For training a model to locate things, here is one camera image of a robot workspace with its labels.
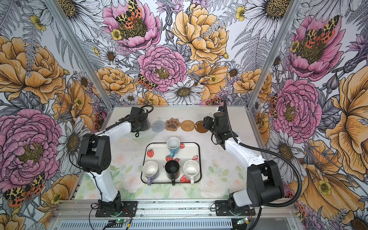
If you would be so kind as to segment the scratched brown wooden round coaster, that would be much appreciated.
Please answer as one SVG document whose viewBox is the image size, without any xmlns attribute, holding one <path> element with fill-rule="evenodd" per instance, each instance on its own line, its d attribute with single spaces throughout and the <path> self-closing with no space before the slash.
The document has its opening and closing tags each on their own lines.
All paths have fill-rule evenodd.
<svg viewBox="0 0 368 230">
<path fill-rule="evenodd" d="M 198 121 L 195 123 L 195 129 L 198 133 L 206 133 L 208 130 L 204 127 L 204 121 Z"/>
</svg>

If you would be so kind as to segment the grey woven round coaster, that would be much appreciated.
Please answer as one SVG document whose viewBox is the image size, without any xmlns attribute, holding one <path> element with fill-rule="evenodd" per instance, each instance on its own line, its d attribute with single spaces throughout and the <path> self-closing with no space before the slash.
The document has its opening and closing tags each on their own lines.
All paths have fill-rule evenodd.
<svg viewBox="0 0 368 230">
<path fill-rule="evenodd" d="M 164 121 L 157 120 L 152 124 L 151 128 L 153 132 L 160 133 L 166 129 L 166 123 Z"/>
</svg>

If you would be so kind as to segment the woven rattan round coaster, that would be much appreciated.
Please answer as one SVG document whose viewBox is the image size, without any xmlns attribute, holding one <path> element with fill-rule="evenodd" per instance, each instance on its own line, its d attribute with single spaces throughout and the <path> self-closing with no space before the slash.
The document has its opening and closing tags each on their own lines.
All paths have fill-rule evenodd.
<svg viewBox="0 0 368 230">
<path fill-rule="evenodd" d="M 185 132 L 190 132 L 195 129 L 195 123 L 191 120 L 185 120 L 181 123 L 181 129 Z"/>
</svg>

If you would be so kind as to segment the cork paw print coaster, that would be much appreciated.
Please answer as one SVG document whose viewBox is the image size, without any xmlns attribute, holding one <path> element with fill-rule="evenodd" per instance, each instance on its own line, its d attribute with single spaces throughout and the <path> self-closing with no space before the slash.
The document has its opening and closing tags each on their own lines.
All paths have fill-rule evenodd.
<svg viewBox="0 0 368 230">
<path fill-rule="evenodd" d="M 167 131 L 177 131 L 178 128 L 181 126 L 181 122 L 177 118 L 171 118 L 165 122 L 165 129 Z"/>
</svg>

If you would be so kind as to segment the light blue mug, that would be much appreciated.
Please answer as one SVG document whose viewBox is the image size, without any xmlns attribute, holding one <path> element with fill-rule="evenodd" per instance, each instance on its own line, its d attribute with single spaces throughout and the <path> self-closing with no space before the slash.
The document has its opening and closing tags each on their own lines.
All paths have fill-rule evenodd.
<svg viewBox="0 0 368 230">
<path fill-rule="evenodd" d="M 179 138 L 171 137 L 171 138 L 168 139 L 166 144 L 167 144 L 167 148 L 170 151 L 171 158 L 174 158 L 174 156 L 178 153 L 178 151 L 180 150 L 180 147 L 181 147 L 181 142 L 180 142 Z"/>
</svg>

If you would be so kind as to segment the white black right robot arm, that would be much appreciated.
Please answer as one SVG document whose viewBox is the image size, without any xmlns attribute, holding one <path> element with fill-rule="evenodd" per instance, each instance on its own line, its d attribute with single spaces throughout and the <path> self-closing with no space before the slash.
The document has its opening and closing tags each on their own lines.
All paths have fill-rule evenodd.
<svg viewBox="0 0 368 230">
<path fill-rule="evenodd" d="M 217 145 L 235 156 L 247 169 L 246 188 L 229 195 L 230 212 L 242 214 L 251 207 L 287 206 L 286 202 L 275 203 L 285 195 L 277 164 L 253 152 L 260 149 L 243 144 L 232 132 L 226 113 L 216 112 L 213 117 L 205 117 L 203 127 L 215 137 Z"/>
</svg>

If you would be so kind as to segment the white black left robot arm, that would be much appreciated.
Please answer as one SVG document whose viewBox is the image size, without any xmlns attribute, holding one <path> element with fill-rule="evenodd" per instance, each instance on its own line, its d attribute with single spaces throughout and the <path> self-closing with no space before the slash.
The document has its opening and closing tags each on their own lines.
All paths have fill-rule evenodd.
<svg viewBox="0 0 368 230">
<path fill-rule="evenodd" d="M 114 217 L 124 211 L 120 192 L 110 173 L 111 145 L 129 133 L 135 133 L 138 138 L 141 131 L 148 129 L 148 114 L 153 110 L 152 105 L 132 107 L 130 114 L 118 122 L 100 132 L 88 133 L 82 137 L 77 164 L 84 172 L 92 175 L 99 192 L 97 215 Z"/>
</svg>

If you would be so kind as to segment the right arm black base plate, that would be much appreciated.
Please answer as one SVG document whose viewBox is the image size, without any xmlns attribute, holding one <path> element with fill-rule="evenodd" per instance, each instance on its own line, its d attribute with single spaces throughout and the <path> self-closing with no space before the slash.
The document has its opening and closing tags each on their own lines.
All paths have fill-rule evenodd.
<svg viewBox="0 0 368 230">
<path fill-rule="evenodd" d="M 215 212 L 217 216 L 255 216 L 255 209 L 250 206 L 239 207 L 231 199 L 216 200 Z"/>
</svg>

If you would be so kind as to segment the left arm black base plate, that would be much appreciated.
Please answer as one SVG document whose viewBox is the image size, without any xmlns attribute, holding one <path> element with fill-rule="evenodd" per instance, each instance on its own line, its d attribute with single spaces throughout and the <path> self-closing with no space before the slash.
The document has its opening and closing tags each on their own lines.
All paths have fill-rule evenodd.
<svg viewBox="0 0 368 230">
<path fill-rule="evenodd" d="M 95 216 L 97 218 L 135 217 L 137 205 L 137 201 L 103 202 L 99 200 Z"/>
</svg>

